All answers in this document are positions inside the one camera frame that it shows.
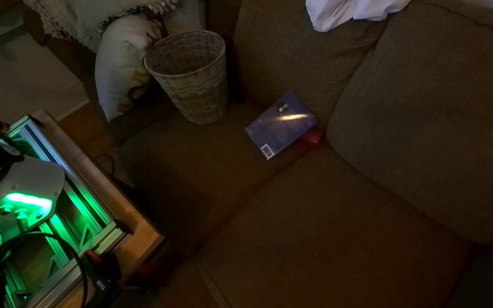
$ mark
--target couch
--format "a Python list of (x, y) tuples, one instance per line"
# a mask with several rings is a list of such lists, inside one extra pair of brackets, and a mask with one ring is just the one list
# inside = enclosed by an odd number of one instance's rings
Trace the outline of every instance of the couch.
[[(108, 123), (184, 257), (157, 305), (493, 307), (493, 10), (413, 0), (328, 33), (303, 0), (207, 10), (244, 100), (197, 126), (156, 87)], [(94, 55), (65, 44), (96, 103)], [(288, 89), (326, 138), (266, 162), (244, 128)]]

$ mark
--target book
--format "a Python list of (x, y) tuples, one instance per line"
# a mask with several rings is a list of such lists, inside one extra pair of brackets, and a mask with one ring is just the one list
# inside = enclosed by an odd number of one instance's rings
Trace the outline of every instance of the book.
[(270, 160), (316, 124), (317, 119), (309, 109), (288, 91), (245, 131), (266, 160)]

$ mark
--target wicker basket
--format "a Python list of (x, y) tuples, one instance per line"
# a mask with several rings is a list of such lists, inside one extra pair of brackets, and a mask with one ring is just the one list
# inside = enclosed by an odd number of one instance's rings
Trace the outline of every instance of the wicker basket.
[(182, 114), (195, 124), (211, 124), (227, 111), (226, 44), (211, 31), (162, 39), (144, 58)]

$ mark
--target wooden table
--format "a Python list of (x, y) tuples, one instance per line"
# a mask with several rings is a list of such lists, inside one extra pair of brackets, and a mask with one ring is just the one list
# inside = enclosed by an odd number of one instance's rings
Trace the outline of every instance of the wooden table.
[[(43, 132), (62, 156), (74, 167), (94, 194), (98, 196), (113, 217), (124, 222), (133, 231), (132, 235), (127, 236), (118, 247), (112, 250), (121, 265), (123, 279), (127, 279), (161, 244), (164, 237), (138, 212), (127, 197), (113, 185), (46, 111), (39, 110), (32, 116), (43, 123), (45, 126)], [(89, 298), (93, 293), (94, 288), (90, 287)], [(82, 294), (83, 288), (79, 283), (60, 302), (58, 307), (80, 307)]]

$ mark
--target throw blanket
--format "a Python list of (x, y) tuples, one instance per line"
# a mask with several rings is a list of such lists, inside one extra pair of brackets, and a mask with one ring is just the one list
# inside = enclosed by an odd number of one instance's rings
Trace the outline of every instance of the throw blanket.
[(410, 0), (306, 0), (313, 28), (334, 29), (350, 19), (383, 20), (387, 14), (405, 8)]
[(178, 0), (24, 0), (41, 16), (45, 32), (61, 39), (75, 38), (93, 51), (115, 19), (143, 10), (162, 14)]

